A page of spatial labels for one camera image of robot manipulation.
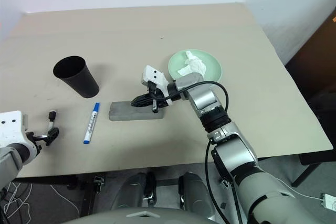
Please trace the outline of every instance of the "plate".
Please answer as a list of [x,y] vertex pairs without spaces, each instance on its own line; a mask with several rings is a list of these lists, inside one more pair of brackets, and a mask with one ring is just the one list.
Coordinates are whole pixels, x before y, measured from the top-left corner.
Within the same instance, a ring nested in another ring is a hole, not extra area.
[[175,53],[169,60],[168,71],[170,76],[176,80],[182,77],[177,71],[187,66],[185,60],[187,59],[186,51],[190,51],[194,56],[200,58],[206,67],[204,80],[205,81],[219,81],[222,78],[222,67],[218,60],[211,54],[198,49],[185,49]]

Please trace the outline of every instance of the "table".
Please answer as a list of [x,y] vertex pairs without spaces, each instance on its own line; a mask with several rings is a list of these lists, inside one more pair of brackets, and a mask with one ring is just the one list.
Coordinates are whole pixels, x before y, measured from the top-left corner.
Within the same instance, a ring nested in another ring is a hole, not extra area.
[[[243,4],[37,13],[24,16],[2,42],[0,109],[28,114],[29,130],[37,135],[45,133],[48,111],[56,109],[60,134],[19,177],[203,162],[206,132],[187,101],[167,108],[162,120],[108,118],[111,102],[146,93],[140,84],[145,65],[168,78],[169,58],[188,48],[207,51],[222,65],[228,113],[258,157],[332,148]],[[94,98],[80,97],[53,76],[55,63],[71,55],[86,59],[100,86]],[[84,145],[95,102],[101,102],[96,127]]]

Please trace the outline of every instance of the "tissue paper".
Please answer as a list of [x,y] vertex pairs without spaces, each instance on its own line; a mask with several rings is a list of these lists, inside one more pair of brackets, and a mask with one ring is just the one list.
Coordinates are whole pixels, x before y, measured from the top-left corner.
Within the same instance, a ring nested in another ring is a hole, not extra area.
[[203,77],[205,75],[206,67],[200,58],[193,55],[190,51],[185,52],[187,55],[187,59],[185,60],[185,64],[188,66],[181,68],[177,72],[181,76],[186,76],[189,73],[200,73]]

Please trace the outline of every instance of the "marker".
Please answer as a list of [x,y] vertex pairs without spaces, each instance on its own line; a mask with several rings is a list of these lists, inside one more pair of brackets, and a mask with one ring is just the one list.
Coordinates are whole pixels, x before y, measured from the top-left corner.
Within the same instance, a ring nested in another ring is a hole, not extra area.
[[95,126],[94,124],[96,122],[96,118],[97,118],[97,115],[98,115],[99,104],[100,104],[99,102],[96,102],[96,104],[94,105],[93,112],[92,112],[92,115],[91,115],[91,118],[90,118],[90,123],[89,123],[88,129],[86,130],[86,134],[85,134],[85,137],[84,137],[84,141],[83,141],[84,144],[89,144],[90,143],[93,128]]

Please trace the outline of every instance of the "black chair leg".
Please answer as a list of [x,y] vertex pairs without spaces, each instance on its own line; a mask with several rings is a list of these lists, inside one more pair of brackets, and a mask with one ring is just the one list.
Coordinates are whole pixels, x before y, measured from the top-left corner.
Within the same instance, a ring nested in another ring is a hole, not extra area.
[[309,165],[306,170],[292,183],[292,187],[298,187],[317,168],[319,164]]

